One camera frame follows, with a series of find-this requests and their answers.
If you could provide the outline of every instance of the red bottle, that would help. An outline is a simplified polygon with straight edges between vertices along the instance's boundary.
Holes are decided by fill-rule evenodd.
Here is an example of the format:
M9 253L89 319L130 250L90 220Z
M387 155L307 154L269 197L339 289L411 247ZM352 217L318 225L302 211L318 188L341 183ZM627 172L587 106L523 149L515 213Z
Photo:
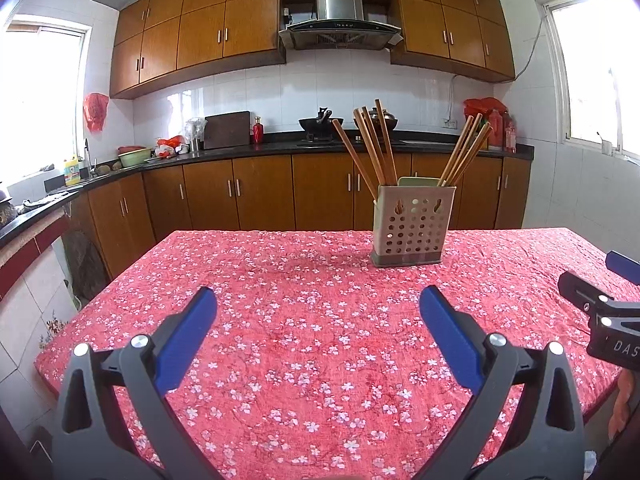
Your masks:
M254 144L260 144L264 137L264 126L260 124L260 117L255 118L254 124Z

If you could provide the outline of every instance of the chopstick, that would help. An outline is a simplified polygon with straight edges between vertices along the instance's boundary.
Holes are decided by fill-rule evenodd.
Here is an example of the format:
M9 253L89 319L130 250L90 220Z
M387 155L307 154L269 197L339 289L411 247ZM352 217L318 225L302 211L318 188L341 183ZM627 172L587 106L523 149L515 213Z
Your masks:
M451 177L452 186L455 186L458 183L458 181L462 178L463 173L465 173L466 168L468 168L471 162L474 160L474 158L476 158L476 155L478 154L481 146L484 144L487 137L491 133L491 130L492 128L489 125L489 123L485 123L484 126L482 127L482 130L480 130L480 133L476 137L475 142L471 146L471 149L469 149L468 153L466 154L466 157L462 160L462 163L460 164L458 170Z
M367 130L367 125L364 123L364 119L362 118L360 110L356 108L353 111L353 117L356 119L356 124L358 125L358 129L360 130L360 134L362 135L364 144L367 147L367 151L369 152L371 163L373 164L373 170L376 172L378 182L381 186L386 186L385 173L382 171L382 166L380 166L378 154L376 153L376 149L373 146L373 142L371 140L371 137L369 136L369 131Z
M446 175L443 175L443 181L442 181L442 185L443 186L445 184L448 184L451 181L451 177L453 177L454 175L456 175L458 173L460 165L462 164L462 161L464 160L464 157L465 157L465 155L467 153L468 147L474 140L474 134L475 134L476 130L478 129L478 124L480 123L481 120L482 120L482 114L476 115L474 123L471 126L471 129L469 130L469 133L467 134L466 139L464 140L464 143L462 144L462 147L460 148L460 152L458 153L458 156L456 157L456 160L454 161L452 167L449 170L449 173L446 174Z
M367 126L367 129L369 132L369 138L371 139L373 148L376 150L376 155L380 162L380 167L382 168L382 173L385 174L385 182L388 184L389 183L393 184L391 174L388 168L386 167L385 159L384 159L384 156L382 155L382 148L380 148L378 134L376 133L376 129L373 127L373 121L371 120L371 116L369 115L369 111L367 110L366 106L362 107L362 118L364 119L364 123Z
M440 180L438 181L438 186L442 186L443 182L445 181L445 178L449 175L449 171L451 171L451 168L453 167L454 162L458 158L458 153L460 152L460 148L462 148L462 145L466 141L466 136L468 136L468 133L469 133L469 131L471 129L471 124L473 123L473 121L474 121L474 117L472 115L469 115L469 117L466 119L465 127L462 128L462 132L460 133L460 136L458 137L458 142L456 142L456 146L455 146L455 148L453 148L453 152L451 153L451 156L449 157L449 160L447 161L447 165L444 167L444 171L442 172L442 176L440 177Z
M349 140L349 137L347 137L347 134L342 129L342 125L340 124L340 121L338 119L334 119L332 121L332 123L334 124L334 128L336 129L336 131L340 135L340 138L342 139L342 142L344 142L344 145L347 147L347 151L349 152L349 154L351 155L351 158L355 162L356 168L358 168L358 171L362 175L362 177L364 179L364 183L367 184L367 187L369 188L369 191L371 192L371 196L373 197L373 200L376 200L378 198L378 194L376 193L376 188L373 185L373 182L371 181L371 178L367 174L367 171L364 169L362 161L360 160L360 157L356 153L356 150L353 149L353 145L352 145L351 141Z
M389 139L389 130L386 128L386 119L383 114L382 103L380 99L376 99L376 110L378 111L378 122L382 130L382 138L385 141L386 148L386 166L388 168L388 176L391 178L393 186L398 185L398 172L396 171L396 162L394 160L394 152L391 150L391 140Z

